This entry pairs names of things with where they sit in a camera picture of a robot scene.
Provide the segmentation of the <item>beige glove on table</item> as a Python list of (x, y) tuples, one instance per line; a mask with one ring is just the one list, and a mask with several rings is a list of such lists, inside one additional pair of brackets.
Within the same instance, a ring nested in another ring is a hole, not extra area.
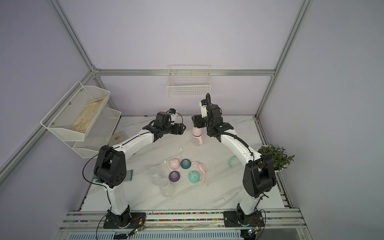
[(108, 146), (112, 147), (114, 145), (118, 145), (126, 140), (128, 140), (129, 137), (124, 131), (117, 132), (113, 135), (111, 135), (109, 141), (108, 141)]

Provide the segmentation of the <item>pink bottle cap centre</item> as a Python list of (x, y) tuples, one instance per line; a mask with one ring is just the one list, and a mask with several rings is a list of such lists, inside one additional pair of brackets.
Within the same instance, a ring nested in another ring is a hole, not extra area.
[(176, 159), (176, 158), (171, 159), (169, 166), (172, 171), (177, 171), (181, 166), (179, 159)]

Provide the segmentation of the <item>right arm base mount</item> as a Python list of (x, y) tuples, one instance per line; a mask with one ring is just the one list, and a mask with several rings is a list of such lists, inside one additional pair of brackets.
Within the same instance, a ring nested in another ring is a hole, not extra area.
[(251, 210), (250, 214), (246, 214), (241, 208), (240, 204), (237, 205), (235, 211), (224, 211), (224, 224), (226, 228), (230, 227), (264, 227), (265, 222), (262, 212), (257, 209)]

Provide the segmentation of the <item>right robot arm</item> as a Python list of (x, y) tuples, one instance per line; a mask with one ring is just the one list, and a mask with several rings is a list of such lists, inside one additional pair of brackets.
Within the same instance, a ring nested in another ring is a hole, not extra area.
[(210, 138), (216, 138), (225, 145), (240, 160), (244, 166), (243, 187), (248, 197), (238, 204), (238, 213), (249, 216), (257, 210), (260, 197), (266, 197), (276, 184), (274, 161), (270, 156), (262, 156), (248, 145), (222, 117), (222, 110), (211, 102), (211, 96), (206, 94), (200, 102), (201, 114), (192, 116), (194, 127), (206, 128)]

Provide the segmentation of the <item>potted green plant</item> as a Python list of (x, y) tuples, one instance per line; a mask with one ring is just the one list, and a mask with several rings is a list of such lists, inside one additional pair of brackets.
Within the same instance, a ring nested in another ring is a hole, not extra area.
[(276, 173), (286, 169), (295, 158), (295, 155), (289, 156), (287, 150), (278, 145), (262, 145), (257, 152), (262, 156), (270, 156), (273, 159)]

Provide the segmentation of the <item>aluminium front rail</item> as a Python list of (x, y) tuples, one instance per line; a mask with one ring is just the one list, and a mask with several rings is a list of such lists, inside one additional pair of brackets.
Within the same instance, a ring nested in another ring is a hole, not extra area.
[[(226, 217), (224, 210), (189, 210), (189, 211), (131, 211), (131, 214), (145, 216), (145, 230), (218, 230), (225, 224), (238, 223), (236, 216)], [(306, 229), (308, 226), (299, 209), (263, 209), (262, 216), (256, 222), (256, 226), (266, 229)], [(104, 231), (103, 224), (106, 221), (106, 212), (103, 211), (79, 211), (68, 212), (65, 216), (59, 232), (87, 232), (95, 231), (100, 227)]]

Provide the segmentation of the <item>purple nipple collar front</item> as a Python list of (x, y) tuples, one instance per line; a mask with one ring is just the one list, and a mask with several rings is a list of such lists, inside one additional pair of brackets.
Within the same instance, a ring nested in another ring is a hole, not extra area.
[(181, 175), (178, 171), (172, 171), (169, 173), (169, 180), (172, 183), (178, 182), (181, 178)]

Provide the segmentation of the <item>clear baby bottle front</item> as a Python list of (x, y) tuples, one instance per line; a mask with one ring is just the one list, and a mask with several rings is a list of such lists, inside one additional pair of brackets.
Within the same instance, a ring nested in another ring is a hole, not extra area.
[(165, 198), (169, 198), (174, 194), (174, 187), (168, 179), (161, 179), (158, 186)]

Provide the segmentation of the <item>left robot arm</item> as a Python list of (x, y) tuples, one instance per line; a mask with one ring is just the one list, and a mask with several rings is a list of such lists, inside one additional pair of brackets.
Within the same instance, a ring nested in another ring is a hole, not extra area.
[(127, 177), (126, 161), (145, 146), (152, 144), (164, 135), (182, 135), (186, 130), (183, 122), (176, 123), (181, 116), (175, 109), (159, 112), (156, 118), (144, 126), (136, 135), (112, 147), (107, 145), (99, 150), (94, 175), (106, 189), (110, 212), (123, 215), (129, 208), (123, 182)]

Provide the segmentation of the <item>white mesh lower shelf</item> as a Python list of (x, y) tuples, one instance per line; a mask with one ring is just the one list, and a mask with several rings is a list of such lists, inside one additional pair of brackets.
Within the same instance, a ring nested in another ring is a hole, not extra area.
[(65, 144), (83, 159), (89, 159), (107, 145), (111, 135), (120, 121), (121, 112), (105, 107), (100, 113), (89, 134), (82, 142), (65, 142)]

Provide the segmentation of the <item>white mesh shelf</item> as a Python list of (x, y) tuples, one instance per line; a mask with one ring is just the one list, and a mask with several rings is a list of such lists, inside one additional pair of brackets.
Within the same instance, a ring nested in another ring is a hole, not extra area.
[[(41, 125), (63, 142), (82, 142), (88, 135), (91, 127), (96, 122), (101, 111), (110, 99), (110, 92), (96, 87), (83, 85), (81, 82), (74, 84), (46, 116), (41, 120)], [(70, 130), (71, 125), (81, 114), (85, 105), (93, 99), (106, 97), (97, 112), (90, 127), (85, 134)]]
[(89, 134), (82, 142), (65, 142), (65, 144), (83, 159), (89, 159), (107, 145), (111, 135), (120, 121), (121, 112), (105, 107), (100, 113)]

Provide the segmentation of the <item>teal nipple collar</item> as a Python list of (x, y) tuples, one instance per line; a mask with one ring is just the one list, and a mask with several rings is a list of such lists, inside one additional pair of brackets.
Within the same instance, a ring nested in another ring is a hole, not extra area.
[(189, 159), (183, 159), (180, 162), (180, 166), (182, 169), (187, 170), (192, 166), (192, 162)]

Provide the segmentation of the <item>teal bottle cap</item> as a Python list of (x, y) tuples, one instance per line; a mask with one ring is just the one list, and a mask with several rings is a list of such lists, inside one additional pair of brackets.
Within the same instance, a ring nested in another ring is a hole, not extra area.
[(197, 184), (200, 181), (200, 173), (198, 171), (191, 171), (189, 173), (189, 182), (191, 184)]

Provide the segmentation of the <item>green rubber glove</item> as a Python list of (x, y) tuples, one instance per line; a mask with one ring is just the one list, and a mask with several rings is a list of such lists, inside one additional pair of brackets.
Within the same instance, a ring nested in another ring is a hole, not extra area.
[[(124, 178), (121, 177), (121, 178), (119, 179), (119, 183), (129, 182), (129, 181), (132, 180), (132, 178), (133, 178), (133, 170), (127, 170), (126, 176), (125, 176)], [(99, 178), (98, 178), (97, 176), (94, 176), (94, 177), (93, 177), (93, 182), (94, 182), (94, 183), (98, 183), (98, 184), (101, 183), (101, 181), (99, 180)]]

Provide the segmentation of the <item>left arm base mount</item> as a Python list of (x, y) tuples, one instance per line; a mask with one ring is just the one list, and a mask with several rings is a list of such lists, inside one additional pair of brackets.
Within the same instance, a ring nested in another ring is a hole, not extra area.
[(145, 224), (146, 213), (130, 211), (130, 207), (121, 214), (116, 215), (108, 210), (106, 220), (103, 225), (104, 229), (137, 229)]

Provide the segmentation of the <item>white mesh upper shelf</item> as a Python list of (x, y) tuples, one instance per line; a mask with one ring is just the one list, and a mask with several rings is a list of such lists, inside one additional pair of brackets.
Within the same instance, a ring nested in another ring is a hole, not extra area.
[[(63, 142), (82, 142), (88, 135), (91, 127), (96, 122), (101, 111), (110, 99), (110, 92), (96, 87), (83, 85), (81, 82), (74, 84), (46, 116), (41, 120), (41, 125)], [(90, 127), (85, 134), (70, 130), (71, 125), (81, 114), (85, 105), (93, 99), (106, 97), (97, 112)]]

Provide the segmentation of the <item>beige cloth glove in shelf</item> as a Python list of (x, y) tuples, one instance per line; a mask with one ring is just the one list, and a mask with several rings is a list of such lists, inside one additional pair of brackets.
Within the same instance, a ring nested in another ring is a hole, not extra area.
[(81, 114), (77, 117), (74, 123), (71, 125), (70, 130), (78, 133), (85, 134), (87, 129), (90, 127), (92, 121), (94, 120), (97, 112), (104, 103), (106, 97), (93, 99), (88, 102)]

